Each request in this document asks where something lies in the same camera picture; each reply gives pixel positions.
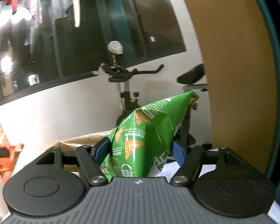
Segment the cardboard box with plastic liner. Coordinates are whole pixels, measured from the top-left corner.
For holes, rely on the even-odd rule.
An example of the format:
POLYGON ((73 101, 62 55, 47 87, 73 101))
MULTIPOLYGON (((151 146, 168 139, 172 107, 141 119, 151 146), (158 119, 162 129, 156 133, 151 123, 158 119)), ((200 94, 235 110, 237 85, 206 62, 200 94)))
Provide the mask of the cardboard box with plastic liner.
POLYGON ((47 151, 52 147, 60 147, 63 152, 74 151, 77 147, 83 145, 93 147, 104 137, 108 137, 113 130, 114 128, 110 130, 100 131, 97 133, 90 133, 88 135, 78 136, 66 140, 58 140, 55 141, 53 144, 51 144, 49 147, 47 147, 45 151, 47 151))

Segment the orange red snack bag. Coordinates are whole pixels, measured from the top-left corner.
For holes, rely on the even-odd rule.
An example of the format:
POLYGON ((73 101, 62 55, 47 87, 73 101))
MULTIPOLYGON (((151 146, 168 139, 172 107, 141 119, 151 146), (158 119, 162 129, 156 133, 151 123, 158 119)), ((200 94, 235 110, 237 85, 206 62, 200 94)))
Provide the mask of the orange red snack bag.
POLYGON ((3 185, 10 179, 24 145, 12 145, 0 124, 0 177, 3 185))

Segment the wooden wardrobe panel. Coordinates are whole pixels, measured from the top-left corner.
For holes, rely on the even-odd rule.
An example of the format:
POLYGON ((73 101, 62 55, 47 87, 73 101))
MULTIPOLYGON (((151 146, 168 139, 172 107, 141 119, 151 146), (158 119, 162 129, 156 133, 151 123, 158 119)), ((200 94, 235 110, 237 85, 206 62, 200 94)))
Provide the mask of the wooden wardrobe panel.
POLYGON ((256 0, 185 0, 204 62, 212 144, 265 172, 273 147, 275 60, 256 0))

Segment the plaid bed sheet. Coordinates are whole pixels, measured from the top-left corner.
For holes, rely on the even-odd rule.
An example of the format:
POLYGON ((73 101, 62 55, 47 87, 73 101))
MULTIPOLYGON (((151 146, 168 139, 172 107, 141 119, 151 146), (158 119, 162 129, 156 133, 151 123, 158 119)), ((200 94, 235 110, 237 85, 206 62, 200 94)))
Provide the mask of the plaid bed sheet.
MULTIPOLYGON (((280 223, 280 205, 272 181, 229 148, 205 150, 201 171, 193 187, 186 187, 202 207, 236 219, 267 214, 280 223)), ((179 169, 169 159, 157 175, 170 179, 179 169)))

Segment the green chips bag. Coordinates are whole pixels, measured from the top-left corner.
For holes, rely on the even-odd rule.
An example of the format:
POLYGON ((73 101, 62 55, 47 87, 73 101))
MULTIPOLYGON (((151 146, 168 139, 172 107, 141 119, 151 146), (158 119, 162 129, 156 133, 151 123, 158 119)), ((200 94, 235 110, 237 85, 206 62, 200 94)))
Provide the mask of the green chips bag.
POLYGON ((157 176, 167 161, 173 137, 187 110, 198 99, 199 96, 190 91, 130 113, 109 135, 111 150, 100 166, 106 178, 157 176))

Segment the black exercise bike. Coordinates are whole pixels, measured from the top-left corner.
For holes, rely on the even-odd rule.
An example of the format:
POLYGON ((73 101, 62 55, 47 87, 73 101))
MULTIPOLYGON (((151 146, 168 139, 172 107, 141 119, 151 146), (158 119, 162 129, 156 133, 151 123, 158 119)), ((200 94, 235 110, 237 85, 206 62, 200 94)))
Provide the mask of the black exercise bike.
MULTIPOLYGON (((146 102, 152 99, 160 99, 160 96, 169 96, 173 92, 175 84, 173 83, 173 76, 176 75, 176 70, 173 67, 161 64, 156 70, 138 70, 133 69, 129 71, 123 66, 102 64, 100 66, 104 73, 109 75, 108 81, 117 84, 117 90, 120 96, 120 106, 122 107, 121 115, 117 118, 116 124, 119 125, 125 117, 132 113, 133 110, 140 107, 138 103, 139 92, 130 92, 129 81, 132 77, 137 75, 152 75, 164 70, 165 74, 160 76, 159 80, 147 81, 143 86, 145 96, 149 98, 146 102)), ((204 65, 198 64, 191 70, 176 78, 176 82, 183 85, 185 92, 200 90, 208 91, 206 83, 199 84, 198 81, 205 76, 204 65)))

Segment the white cloth on handlebar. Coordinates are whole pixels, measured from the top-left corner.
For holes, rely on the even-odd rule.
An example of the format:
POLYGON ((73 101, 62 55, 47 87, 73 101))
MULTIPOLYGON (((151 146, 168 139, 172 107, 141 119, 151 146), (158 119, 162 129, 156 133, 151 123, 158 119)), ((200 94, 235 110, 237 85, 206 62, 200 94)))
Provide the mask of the white cloth on handlebar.
POLYGON ((106 74, 104 67, 107 66, 106 63, 101 63, 97 70, 92 71, 91 73, 95 76, 106 74))

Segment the dark window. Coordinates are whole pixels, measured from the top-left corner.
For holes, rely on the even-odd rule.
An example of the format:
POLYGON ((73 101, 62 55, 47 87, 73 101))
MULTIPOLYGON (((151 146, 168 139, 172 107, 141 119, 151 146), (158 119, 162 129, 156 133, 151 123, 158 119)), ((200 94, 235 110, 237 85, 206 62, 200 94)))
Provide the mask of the dark window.
POLYGON ((93 77, 111 63, 107 45, 119 41, 124 67, 186 50, 171 0, 40 0, 42 22, 18 0, 18 10, 0 0, 0 106, 21 97, 93 77))

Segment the white bag on pole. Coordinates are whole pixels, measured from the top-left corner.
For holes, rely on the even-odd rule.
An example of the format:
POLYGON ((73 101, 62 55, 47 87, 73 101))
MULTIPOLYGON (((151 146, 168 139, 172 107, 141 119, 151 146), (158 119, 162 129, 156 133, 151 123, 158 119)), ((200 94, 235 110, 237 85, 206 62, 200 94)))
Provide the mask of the white bag on pole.
POLYGON ((111 41, 107 45, 108 50, 115 55, 123 54, 123 46, 119 41, 111 41))

